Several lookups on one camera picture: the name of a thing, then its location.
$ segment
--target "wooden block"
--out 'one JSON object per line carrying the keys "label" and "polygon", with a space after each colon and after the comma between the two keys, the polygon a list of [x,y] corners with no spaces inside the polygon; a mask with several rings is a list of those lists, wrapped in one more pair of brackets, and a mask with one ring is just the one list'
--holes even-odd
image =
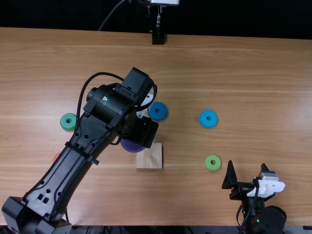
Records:
{"label": "wooden block", "polygon": [[136,154],[136,168],[161,169],[162,147],[161,143],[153,143],[150,149],[145,149]]}

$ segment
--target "black cable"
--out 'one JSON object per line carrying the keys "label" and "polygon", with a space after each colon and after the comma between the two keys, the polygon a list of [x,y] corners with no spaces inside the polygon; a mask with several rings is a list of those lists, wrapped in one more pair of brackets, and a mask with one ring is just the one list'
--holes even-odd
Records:
{"label": "black cable", "polygon": [[65,211],[65,217],[66,217],[66,221],[69,222],[67,209],[66,209],[66,211]]}
{"label": "black cable", "polygon": [[113,12],[126,0],[121,0],[119,3],[117,3],[116,6],[114,6],[114,8],[111,10],[111,12],[107,15],[107,17],[103,20],[101,26],[98,28],[98,31],[101,31],[102,27],[104,26],[104,24],[106,23],[106,21],[108,20],[108,18],[113,14]]}
{"label": "black cable", "polygon": [[257,200],[258,193],[259,193],[259,183],[258,183],[258,181],[256,181],[255,187],[256,187],[256,189],[255,189],[255,195],[254,195],[254,198],[253,198],[253,202],[252,202],[251,205],[250,205],[250,208],[249,208],[249,210],[248,210],[248,212],[247,212],[247,214],[246,214],[246,216],[245,216],[245,218],[244,218],[244,221],[243,221],[243,223],[242,223],[242,226],[241,226],[241,228],[240,228],[238,234],[242,234],[243,229],[244,229],[244,227],[245,227],[245,225],[246,225],[246,222],[247,222],[247,220],[248,220],[248,218],[249,218],[250,212],[252,211],[252,209],[253,209],[253,207],[254,207],[255,201]]}
{"label": "black cable", "polygon": [[190,232],[191,234],[194,234],[190,226],[186,226],[186,228],[187,228],[187,230],[189,230],[189,232]]}
{"label": "black cable", "polygon": [[118,140],[115,143],[112,142],[111,145],[118,145],[120,143],[120,141],[121,141],[121,137],[119,136]]}
{"label": "black cable", "polygon": [[82,98],[83,98],[83,94],[84,94],[84,91],[86,90],[88,84],[97,76],[100,76],[100,75],[106,75],[106,76],[111,76],[111,77],[115,77],[117,79],[120,79],[121,81],[123,81],[124,79],[121,78],[120,76],[117,76],[113,73],[109,73],[109,72],[98,72],[98,73],[95,73],[94,75],[90,76],[90,78],[87,79],[87,81],[85,82],[85,84],[83,85],[82,89],[81,89],[81,92],[80,92],[80,95],[79,95],[79,100],[78,100],[78,105],[77,105],[77,112],[76,112],[76,128],[75,130],[77,129],[77,126],[78,126],[78,123],[79,123],[79,119],[80,119],[80,109],[81,109],[81,104],[82,104]]}

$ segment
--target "wood grain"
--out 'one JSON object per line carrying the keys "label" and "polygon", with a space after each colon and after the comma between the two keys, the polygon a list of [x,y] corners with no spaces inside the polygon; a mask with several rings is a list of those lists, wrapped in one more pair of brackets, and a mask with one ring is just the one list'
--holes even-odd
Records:
{"label": "wood grain", "polygon": [[144,149],[136,154],[137,169],[162,169],[161,143],[153,143],[150,149]]}
{"label": "wood grain", "polygon": [[[269,204],[287,225],[312,224],[312,42],[294,39],[169,35],[152,46],[146,34],[0,28],[0,204],[62,150],[71,134],[59,119],[75,112],[86,79],[134,66],[169,108],[156,136],[164,168],[137,171],[134,154],[108,147],[70,201],[74,225],[236,225],[239,202],[221,189],[230,159],[241,181],[263,162],[278,172],[286,189]],[[198,123],[206,109],[219,117],[210,130]],[[204,167],[210,154],[218,172]]]}

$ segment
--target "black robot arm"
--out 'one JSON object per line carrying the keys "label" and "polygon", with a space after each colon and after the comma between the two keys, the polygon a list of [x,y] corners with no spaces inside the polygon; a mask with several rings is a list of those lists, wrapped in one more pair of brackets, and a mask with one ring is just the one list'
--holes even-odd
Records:
{"label": "black robot arm", "polygon": [[93,88],[71,139],[43,178],[24,197],[9,197],[2,207],[8,227],[20,234],[68,234],[66,207],[99,154],[117,137],[151,147],[158,124],[138,118],[154,82],[133,68],[122,84]]}
{"label": "black robot arm", "polygon": [[279,182],[277,174],[270,171],[264,163],[259,176],[254,177],[251,183],[238,182],[233,163],[229,161],[222,189],[231,189],[230,199],[240,200],[242,203],[236,214],[237,222],[241,210],[244,215],[242,225],[238,224],[239,234],[243,231],[245,234],[282,234],[286,213],[276,206],[265,207],[264,203],[274,197],[275,192],[281,192],[283,186],[285,184]]}

